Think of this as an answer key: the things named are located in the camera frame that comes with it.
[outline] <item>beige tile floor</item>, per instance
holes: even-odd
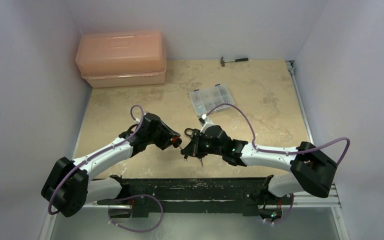
[[[189,139],[185,128],[200,129],[189,92],[226,84],[238,106],[257,133],[263,146],[291,147],[308,141],[294,86],[284,60],[250,60],[220,66],[219,60],[174,60],[167,62],[166,83],[158,85],[94,88],[90,97],[75,156],[85,156],[113,141],[133,124],[130,107],[139,104],[182,134],[182,146]],[[233,139],[252,140],[251,131],[235,109],[215,112],[214,124]],[[150,145],[138,155],[101,173],[124,178],[210,178],[265,177],[286,173],[263,166],[231,166],[220,156],[184,161],[179,148],[161,151]]]

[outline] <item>hammer handle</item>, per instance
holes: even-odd
[[[248,57],[245,57],[245,58],[238,58],[238,59],[235,59],[234,61],[235,62],[245,62],[245,61],[248,61]]]

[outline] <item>gray wall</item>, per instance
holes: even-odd
[[[162,30],[170,59],[294,59],[327,0],[67,0],[85,34]]]
[[[384,0],[330,0],[296,66],[315,142],[351,138],[336,174],[351,238],[384,239]]]
[[[55,161],[71,157],[90,87],[59,1],[0,1],[0,239],[37,239]]]

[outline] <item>purple cable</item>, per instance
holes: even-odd
[[[133,105],[131,108],[130,108],[130,115],[131,117],[133,118],[133,120],[136,120],[136,118],[133,116],[133,109],[135,107],[138,107],[140,109],[140,112],[142,114],[142,116],[140,117],[140,122],[139,122],[139,125],[136,127],[136,129],[134,130],[134,132],[132,134],[130,134],[126,139],[124,139],[123,141],[117,143],[114,145],[114,147],[119,147],[121,145],[123,145],[125,142],[127,142],[127,140],[129,140],[131,137],[133,137],[137,132],[138,130],[141,128],[142,126],[142,122],[144,121],[144,109],[138,105],[138,104],[135,104]],[[60,211],[57,210],[57,211],[52,211],[52,205],[54,204],[54,200],[55,200],[55,197],[57,196],[57,192],[61,189],[61,187],[64,185],[64,183],[67,181],[67,179],[70,178],[70,176],[77,170],[79,169],[81,166],[85,165],[85,164],[88,164],[88,162],[90,162],[92,159],[96,158],[97,156],[109,151],[109,150],[112,150],[113,149],[113,146],[109,146],[109,147],[106,147],[100,151],[97,151],[95,152],[94,154],[92,154],[91,156],[89,156],[86,160],[80,162],[78,165],[76,165],[73,169],[71,169],[71,171],[69,171],[67,173],[67,175],[65,175],[65,177],[61,180],[61,182],[56,186],[55,190],[53,191],[52,193],[52,196],[50,197],[49,199],[49,205],[47,206],[47,212],[50,214],[50,215],[55,215],[57,213],[59,213]]]
[[[294,198],[295,198],[294,194],[291,193],[290,194],[290,206],[289,206],[289,209],[286,211],[285,215],[283,215],[279,220],[273,222],[274,224],[278,224],[278,223],[282,222],[289,215],[289,213],[292,210],[292,205],[294,205]]]
[[[309,154],[309,153],[312,153],[312,152],[324,149],[326,147],[329,147],[329,146],[331,146],[333,144],[336,144],[337,142],[345,140],[346,141],[345,148],[343,149],[343,152],[342,152],[341,156],[339,157],[339,159],[338,159],[338,161],[336,163],[337,165],[339,165],[342,162],[342,159],[344,159],[345,154],[348,151],[348,148],[350,147],[350,143],[351,143],[350,139],[348,137],[343,136],[343,137],[339,137],[339,138],[337,138],[337,139],[335,139],[333,141],[330,141],[328,143],[325,143],[323,145],[320,145],[320,146],[317,146],[317,147],[314,147],[314,148],[311,148],[311,149],[308,149],[308,150],[303,150],[303,151],[290,151],[290,152],[286,152],[286,151],[260,149],[260,148],[257,148],[257,145],[255,143],[256,142],[256,133],[254,132],[254,128],[251,125],[250,120],[248,120],[248,118],[245,115],[245,113],[243,111],[241,111],[237,106],[235,106],[233,104],[230,104],[230,103],[222,103],[222,104],[219,104],[219,105],[215,106],[206,115],[207,116],[210,115],[215,109],[217,109],[217,108],[219,108],[220,106],[223,106],[223,105],[231,106],[232,108],[238,110],[240,112],[240,114],[242,114],[243,118],[245,118],[245,120],[248,123],[248,126],[249,126],[249,128],[251,129],[251,132],[252,132],[252,146],[258,152],[269,153],[269,154],[285,154],[285,155]]]
[[[163,211],[163,205],[161,205],[161,202],[158,201],[158,199],[156,199],[154,196],[151,196],[151,195],[148,195],[148,194],[138,194],[138,195],[134,195],[134,196],[129,196],[129,197],[125,197],[125,198],[119,198],[119,199],[111,199],[110,201],[111,202],[119,202],[119,201],[125,201],[125,200],[129,200],[129,199],[134,199],[134,198],[137,198],[137,197],[147,197],[147,198],[151,198],[153,199],[159,206],[159,209],[161,209],[161,216],[159,217],[159,220],[158,222],[151,228],[148,228],[148,229],[145,229],[145,230],[136,230],[136,229],[132,229],[132,228],[129,228],[129,227],[126,227],[126,226],[122,226],[118,223],[116,223],[112,218],[111,218],[111,215],[110,215],[110,210],[108,210],[108,219],[109,219],[109,222],[114,224],[115,226],[119,227],[119,228],[122,228],[124,230],[127,230],[127,231],[130,231],[130,232],[133,232],[133,233],[147,233],[147,232],[150,232],[154,229],[156,229],[160,224],[161,224],[161,221],[163,220],[163,216],[164,216],[164,211]]]

